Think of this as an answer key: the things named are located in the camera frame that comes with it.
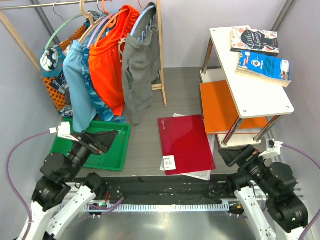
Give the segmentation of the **orange plastic hanger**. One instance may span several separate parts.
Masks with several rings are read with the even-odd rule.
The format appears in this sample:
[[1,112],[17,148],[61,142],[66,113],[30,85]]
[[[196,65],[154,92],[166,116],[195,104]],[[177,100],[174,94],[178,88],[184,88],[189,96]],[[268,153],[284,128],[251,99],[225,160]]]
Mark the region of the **orange plastic hanger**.
[[109,11],[106,11],[106,13],[108,14],[109,16],[109,19],[107,20],[106,24],[103,26],[103,28],[100,30],[97,38],[96,38],[96,41],[94,43],[94,47],[97,46],[99,40],[101,39],[101,36],[103,35],[104,31],[109,28],[109,27],[114,27],[117,23],[117,17],[119,17],[121,14],[125,13],[126,11],[128,11],[128,9],[124,9],[124,10],[120,10],[118,12],[116,12],[114,15],[112,15]]

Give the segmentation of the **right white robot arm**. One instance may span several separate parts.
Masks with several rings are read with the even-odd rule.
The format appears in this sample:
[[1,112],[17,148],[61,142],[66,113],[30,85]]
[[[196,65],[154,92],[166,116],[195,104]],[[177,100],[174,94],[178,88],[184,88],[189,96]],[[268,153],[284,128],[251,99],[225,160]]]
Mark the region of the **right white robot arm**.
[[309,213],[295,194],[297,180],[289,165],[274,162],[266,166],[267,153],[261,153],[252,145],[240,149],[221,148],[218,152],[228,167],[238,166],[237,172],[227,177],[225,190],[230,197],[240,201],[258,239],[278,237],[269,230],[263,211],[255,204],[254,184],[265,194],[265,206],[272,220],[286,234],[308,226]]

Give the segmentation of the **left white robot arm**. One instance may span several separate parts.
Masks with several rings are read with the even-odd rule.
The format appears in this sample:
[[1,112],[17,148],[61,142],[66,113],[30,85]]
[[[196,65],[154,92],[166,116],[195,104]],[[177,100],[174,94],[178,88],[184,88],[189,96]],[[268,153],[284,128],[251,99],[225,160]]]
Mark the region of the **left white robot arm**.
[[118,133],[117,130],[73,133],[68,135],[73,143],[67,155],[54,152],[45,158],[40,169],[43,176],[35,185],[31,209],[18,239],[57,240],[85,205],[106,195],[106,181],[90,173],[74,197],[56,213],[72,189],[68,182],[75,180],[91,155],[107,153]]

